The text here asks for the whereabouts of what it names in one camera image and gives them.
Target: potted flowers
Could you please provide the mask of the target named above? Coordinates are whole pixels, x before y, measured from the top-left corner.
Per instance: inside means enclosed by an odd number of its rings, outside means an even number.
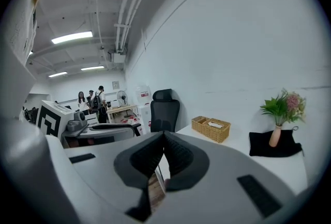
[[[280,138],[282,126],[285,122],[304,122],[306,99],[297,93],[288,93],[282,90],[282,95],[271,100],[265,100],[265,105],[260,106],[263,114],[274,117],[276,128],[270,137],[269,145],[276,147]]]

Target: white box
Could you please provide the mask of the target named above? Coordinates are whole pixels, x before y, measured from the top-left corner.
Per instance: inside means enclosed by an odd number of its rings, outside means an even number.
[[[67,124],[73,120],[74,111],[57,103],[41,101],[36,125],[45,135],[53,135],[61,141],[61,135]]]
[[[114,53],[114,61],[113,63],[124,63],[126,55],[116,54]]]

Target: headrest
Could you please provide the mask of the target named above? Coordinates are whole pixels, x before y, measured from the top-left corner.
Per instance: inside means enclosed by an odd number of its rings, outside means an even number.
[[[162,89],[160,91],[156,91],[153,94],[153,100],[157,101],[157,102],[172,101],[171,92],[172,92],[172,89]]]

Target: white desk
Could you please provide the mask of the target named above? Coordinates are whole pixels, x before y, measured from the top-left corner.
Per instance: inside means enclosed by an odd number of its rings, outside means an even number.
[[[198,139],[206,140],[218,144],[217,142],[205,137],[203,134],[196,132],[191,128],[191,125],[183,128],[177,133],[195,137]],[[284,183],[286,183],[289,188],[297,195],[308,187],[306,168],[304,165],[302,152],[297,153],[288,158],[267,158],[258,156],[249,156],[250,143],[249,134],[240,131],[236,131],[232,127],[230,128],[229,137],[223,141],[222,145],[234,148],[248,157],[274,173],[278,176]],[[162,157],[159,164],[162,176],[164,179],[170,179],[169,165],[165,156]]]

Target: air conditioning unit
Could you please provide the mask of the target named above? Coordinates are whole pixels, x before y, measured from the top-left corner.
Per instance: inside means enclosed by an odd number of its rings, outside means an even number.
[[[126,55],[120,55],[120,54],[112,54],[112,62],[113,63],[124,63]]]

